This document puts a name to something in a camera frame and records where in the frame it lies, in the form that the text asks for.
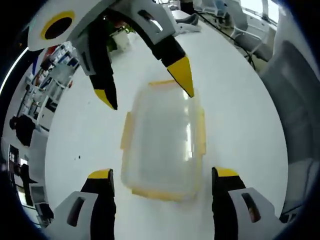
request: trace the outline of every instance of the white tabletop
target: white tabletop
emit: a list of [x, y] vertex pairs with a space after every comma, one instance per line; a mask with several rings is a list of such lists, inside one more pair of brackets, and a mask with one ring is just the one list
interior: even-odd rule
[[140, 86], [172, 79], [138, 37], [132, 49], [112, 60], [118, 110], [100, 101], [81, 67], [55, 111], [45, 157], [49, 204], [55, 209], [80, 191], [93, 171], [114, 170], [115, 239], [213, 239], [211, 168], [236, 170], [247, 187], [264, 195], [280, 216], [287, 180], [282, 125], [259, 76], [219, 33], [203, 23], [201, 33], [176, 39], [187, 53], [194, 87], [205, 111], [207, 153], [195, 201], [163, 202], [132, 195], [120, 179], [120, 142], [127, 112]]

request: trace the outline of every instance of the yellow circular marking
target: yellow circular marking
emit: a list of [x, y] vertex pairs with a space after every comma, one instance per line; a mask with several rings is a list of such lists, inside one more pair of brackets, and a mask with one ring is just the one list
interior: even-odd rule
[[50, 40], [50, 39], [46, 39], [45, 34], [47, 32], [47, 30], [51, 27], [52, 24], [54, 24], [56, 21], [63, 19], [63, 18], [71, 18], [72, 22], [75, 19], [75, 13], [74, 11], [62, 11], [59, 14], [53, 16], [43, 27], [41, 33], [40, 33], [40, 37], [43, 40]]

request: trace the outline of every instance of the desk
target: desk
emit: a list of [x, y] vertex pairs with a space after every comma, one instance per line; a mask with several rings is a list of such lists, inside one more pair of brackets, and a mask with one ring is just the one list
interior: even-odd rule
[[[183, 13], [175, 15], [184, 17]], [[264, 84], [243, 56], [219, 33], [200, 22], [201, 33], [176, 37], [186, 51], [194, 87], [205, 110], [207, 153], [195, 201], [163, 202], [132, 195], [121, 182], [122, 132], [141, 85], [172, 79], [139, 37], [112, 60], [118, 110], [100, 101], [81, 67], [56, 109], [45, 156], [45, 182], [54, 210], [79, 191], [93, 171], [114, 170], [115, 239], [212, 240], [211, 168], [238, 171], [275, 207], [283, 208], [288, 159], [282, 125]]]

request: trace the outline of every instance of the clear plastic container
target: clear plastic container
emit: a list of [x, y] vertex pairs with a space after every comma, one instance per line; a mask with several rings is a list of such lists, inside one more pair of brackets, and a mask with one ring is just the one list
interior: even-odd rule
[[192, 198], [201, 181], [205, 138], [198, 94], [190, 98], [174, 80], [149, 83], [125, 121], [123, 184], [147, 198]]

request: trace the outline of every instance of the black circle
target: black circle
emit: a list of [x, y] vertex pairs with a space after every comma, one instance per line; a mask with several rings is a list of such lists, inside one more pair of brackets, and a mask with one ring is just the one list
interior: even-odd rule
[[60, 36], [70, 27], [71, 23], [71, 17], [60, 18], [47, 29], [44, 34], [45, 39], [55, 39], [56, 37]]

